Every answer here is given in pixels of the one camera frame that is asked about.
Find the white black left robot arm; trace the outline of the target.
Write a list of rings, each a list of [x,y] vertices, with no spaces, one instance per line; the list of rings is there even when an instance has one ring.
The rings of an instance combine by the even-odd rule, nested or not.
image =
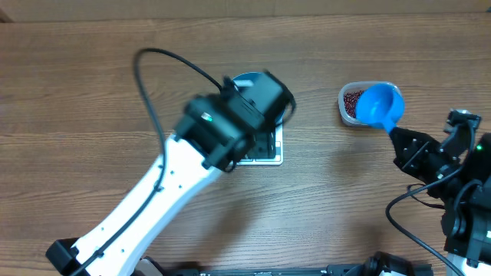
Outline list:
[[[252,73],[245,87],[225,77],[219,93],[186,105],[163,152],[120,204],[86,235],[55,241],[46,258],[62,275],[133,274],[181,208],[234,170],[256,137],[285,122],[285,109],[295,106],[292,93],[268,71]]]

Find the blue plastic measuring scoop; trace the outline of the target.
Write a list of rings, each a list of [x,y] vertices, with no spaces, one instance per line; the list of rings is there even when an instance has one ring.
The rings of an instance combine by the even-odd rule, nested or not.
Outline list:
[[[375,84],[369,87],[356,104],[356,119],[370,127],[390,134],[404,115],[405,102],[397,86]]]

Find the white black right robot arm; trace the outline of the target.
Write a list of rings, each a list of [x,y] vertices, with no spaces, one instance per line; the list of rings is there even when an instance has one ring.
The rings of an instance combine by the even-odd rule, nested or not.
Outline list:
[[[476,128],[458,123],[447,129],[443,142],[412,130],[395,127],[389,134],[396,166],[419,179],[386,208],[389,222],[413,242],[440,259],[449,275],[490,273],[490,134],[475,139]],[[441,200],[440,220],[446,237],[442,255],[421,238],[406,230],[391,215],[399,202],[419,192]]]

